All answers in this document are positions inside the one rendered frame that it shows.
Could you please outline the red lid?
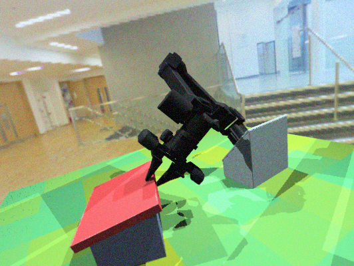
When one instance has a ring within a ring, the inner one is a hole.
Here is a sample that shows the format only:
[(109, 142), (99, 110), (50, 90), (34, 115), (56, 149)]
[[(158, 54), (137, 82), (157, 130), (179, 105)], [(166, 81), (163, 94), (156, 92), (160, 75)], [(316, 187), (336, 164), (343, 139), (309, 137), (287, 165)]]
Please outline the red lid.
[(162, 211), (151, 161), (93, 188), (70, 245), (77, 253)]

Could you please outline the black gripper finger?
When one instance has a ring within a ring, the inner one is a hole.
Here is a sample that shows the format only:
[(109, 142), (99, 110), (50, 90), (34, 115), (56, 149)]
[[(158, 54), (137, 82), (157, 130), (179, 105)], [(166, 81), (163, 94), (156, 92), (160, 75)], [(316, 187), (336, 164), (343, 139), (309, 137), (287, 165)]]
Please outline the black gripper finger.
[(155, 173), (155, 171), (160, 167), (160, 165), (163, 163), (162, 159), (156, 157), (152, 150), (151, 150), (151, 156), (152, 156), (152, 161), (151, 161), (151, 164), (150, 164), (150, 167), (148, 169), (148, 173), (146, 175), (146, 178), (145, 178), (145, 181), (147, 182), (151, 177), (152, 175)]
[(166, 182), (169, 182), (171, 180), (175, 180), (177, 178), (185, 178), (185, 176), (175, 168), (174, 163), (172, 162), (170, 167), (166, 170), (166, 172), (156, 182), (157, 187), (161, 186), (162, 184), (165, 184)]

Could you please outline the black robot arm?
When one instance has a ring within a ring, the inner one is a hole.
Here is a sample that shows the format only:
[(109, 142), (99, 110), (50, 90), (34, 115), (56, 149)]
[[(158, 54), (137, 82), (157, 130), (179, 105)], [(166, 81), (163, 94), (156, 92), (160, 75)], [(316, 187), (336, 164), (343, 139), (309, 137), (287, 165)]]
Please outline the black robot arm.
[(245, 118), (235, 108), (217, 102), (196, 82), (177, 53), (167, 55), (159, 66), (158, 75), (171, 91), (157, 108), (175, 123), (183, 124), (182, 128), (199, 142), (213, 128), (223, 136), (228, 136), (235, 146), (247, 131), (242, 123)]

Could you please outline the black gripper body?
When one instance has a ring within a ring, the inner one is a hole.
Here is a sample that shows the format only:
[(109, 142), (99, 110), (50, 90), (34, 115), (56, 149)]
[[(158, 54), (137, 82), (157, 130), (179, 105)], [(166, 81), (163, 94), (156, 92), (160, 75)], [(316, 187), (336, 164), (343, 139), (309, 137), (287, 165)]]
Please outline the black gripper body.
[(166, 156), (174, 162), (175, 168), (183, 175), (188, 172), (190, 179), (200, 185), (204, 181), (204, 173), (202, 170), (192, 163), (187, 161), (187, 157), (193, 149), (198, 148), (199, 141), (192, 137), (182, 127), (176, 131), (174, 137), (163, 146), (156, 135), (151, 131), (144, 129), (138, 135), (138, 143), (148, 150), (152, 150), (153, 154), (162, 159)]

